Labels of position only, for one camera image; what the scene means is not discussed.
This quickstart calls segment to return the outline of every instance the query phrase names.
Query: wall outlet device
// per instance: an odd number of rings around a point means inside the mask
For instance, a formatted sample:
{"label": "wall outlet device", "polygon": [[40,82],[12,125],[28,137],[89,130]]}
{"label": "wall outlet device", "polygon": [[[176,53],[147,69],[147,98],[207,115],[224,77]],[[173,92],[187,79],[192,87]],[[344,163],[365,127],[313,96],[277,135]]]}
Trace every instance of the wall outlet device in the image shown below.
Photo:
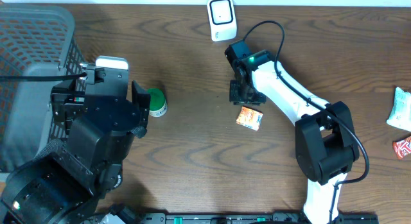
{"label": "wall outlet device", "polygon": [[237,35],[236,15],[232,0],[208,0],[207,10],[213,41],[229,40]]}

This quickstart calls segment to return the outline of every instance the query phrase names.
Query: white snack bag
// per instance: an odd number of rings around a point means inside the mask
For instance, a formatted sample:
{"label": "white snack bag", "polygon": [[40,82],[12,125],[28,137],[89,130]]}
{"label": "white snack bag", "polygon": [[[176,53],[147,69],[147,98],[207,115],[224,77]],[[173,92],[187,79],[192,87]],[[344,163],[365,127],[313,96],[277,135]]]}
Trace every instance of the white snack bag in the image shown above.
{"label": "white snack bag", "polygon": [[394,106],[387,124],[411,132],[411,93],[396,88]]}

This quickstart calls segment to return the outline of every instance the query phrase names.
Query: plastic wrapper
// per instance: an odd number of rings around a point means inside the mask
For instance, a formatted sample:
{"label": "plastic wrapper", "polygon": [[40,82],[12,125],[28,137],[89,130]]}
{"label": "plastic wrapper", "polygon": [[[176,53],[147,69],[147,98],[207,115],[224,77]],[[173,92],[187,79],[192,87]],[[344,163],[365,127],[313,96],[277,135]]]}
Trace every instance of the plastic wrapper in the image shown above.
{"label": "plastic wrapper", "polygon": [[392,147],[394,151],[396,152],[398,159],[402,159],[411,153],[410,142],[411,142],[411,137],[407,137],[406,139],[403,139],[402,141],[397,141],[397,142],[392,143]]}
{"label": "plastic wrapper", "polygon": [[411,132],[411,94],[396,88],[394,106],[387,124]]}
{"label": "plastic wrapper", "polygon": [[251,108],[242,107],[237,118],[237,124],[257,131],[262,117],[263,114],[261,112],[252,110]]}

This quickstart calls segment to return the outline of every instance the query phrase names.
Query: cable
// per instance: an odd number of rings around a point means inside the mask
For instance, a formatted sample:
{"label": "cable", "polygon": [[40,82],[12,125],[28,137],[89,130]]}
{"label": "cable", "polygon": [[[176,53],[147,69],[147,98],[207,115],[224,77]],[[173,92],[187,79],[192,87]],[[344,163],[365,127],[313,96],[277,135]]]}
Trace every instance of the cable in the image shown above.
{"label": "cable", "polygon": [[327,116],[329,116],[332,120],[334,120],[337,124],[339,124],[344,130],[346,130],[348,132],[348,134],[354,139],[354,141],[357,143],[358,147],[360,148],[362,155],[364,157],[364,162],[365,162],[365,169],[364,169],[364,173],[356,178],[356,179],[350,179],[350,180],[343,180],[340,182],[335,183],[334,185],[334,193],[333,193],[333,199],[331,202],[331,209],[329,211],[329,224],[331,224],[331,222],[333,221],[333,209],[334,209],[334,203],[335,203],[335,198],[337,196],[337,191],[338,191],[338,186],[342,185],[342,184],[350,184],[350,183],[355,183],[355,182],[359,182],[361,180],[363,180],[367,175],[368,172],[370,170],[370,163],[369,163],[369,159],[368,159],[368,154],[364,148],[364,146],[362,145],[361,141],[359,140],[359,138],[348,128],[348,126],[338,117],[334,116],[331,112],[328,112],[326,109],[322,108],[320,105],[314,103],[311,101],[311,98],[307,98],[305,95],[303,95],[301,92],[299,92],[297,89],[295,89],[292,85],[290,85],[284,78],[283,76],[281,76],[281,72],[278,71],[277,68],[277,63],[278,63],[278,58],[281,52],[281,48],[283,47],[284,44],[284,39],[285,39],[285,31],[284,28],[281,24],[279,24],[278,22],[275,21],[263,21],[263,22],[259,22],[258,24],[256,24],[254,27],[252,27],[249,32],[247,32],[247,34],[245,34],[243,41],[245,41],[245,39],[247,38],[247,36],[252,32],[252,30],[254,30],[255,28],[257,28],[258,26],[265,24],[265,23],[272,23],[272,24],[276,24],[277,26],[280,27],[281,32],[283,33],[283,37],[281,39],[281,43],[280,46],[277,50],[277,54],[275,55],[275,59],[274,59],[274,69],[275,69],[275,73],[277,74],[277,77],[290,89],[292,90],[294,93],[296,93],[296,95],[298,95],[299,97],[301,97],[304,101],[306,101],[307,103],[309,103],[310,105],[312,105],[313,107],[315,107],[316,109],[320,110],[321,112],[325,113]]}
{"label": "cable", "polygon": [[87,76],[87,73],[66,76],[0,76],[0,82],[53,82],[60,80],[75,80]]}

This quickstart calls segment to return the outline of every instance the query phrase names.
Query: mesh basket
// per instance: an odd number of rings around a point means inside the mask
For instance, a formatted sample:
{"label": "mesh basket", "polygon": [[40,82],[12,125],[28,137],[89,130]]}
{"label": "mesh basket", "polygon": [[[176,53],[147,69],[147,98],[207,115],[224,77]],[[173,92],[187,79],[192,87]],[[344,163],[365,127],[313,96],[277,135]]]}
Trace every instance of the mesh basket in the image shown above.
{"label": "mesh basket", "polygon": [[[57,6],[0,5],[0,75],[78,74],[83,56],[74,19]],[[65,135],[51,125],[50,92],[59,82],[0,82],[0,170],[11,172],[34,158],[50,138]],[[77,90],[85,85],[77,83]]]}

